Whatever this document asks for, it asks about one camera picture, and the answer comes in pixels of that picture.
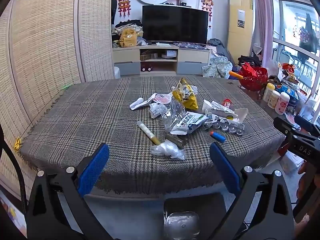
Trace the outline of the person's right hand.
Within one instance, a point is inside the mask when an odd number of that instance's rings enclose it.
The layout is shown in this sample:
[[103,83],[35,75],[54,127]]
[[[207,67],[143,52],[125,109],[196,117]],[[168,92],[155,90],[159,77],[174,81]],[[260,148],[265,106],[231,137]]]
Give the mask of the person's right hand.
[[293,209],[296,224],[300,223],[312,209],[315,202],[314,195],[317,191],[317,186],[314,183],[316,168],[312,164],[305,161],[298,173],[302,176],[298,183],[296,206]]

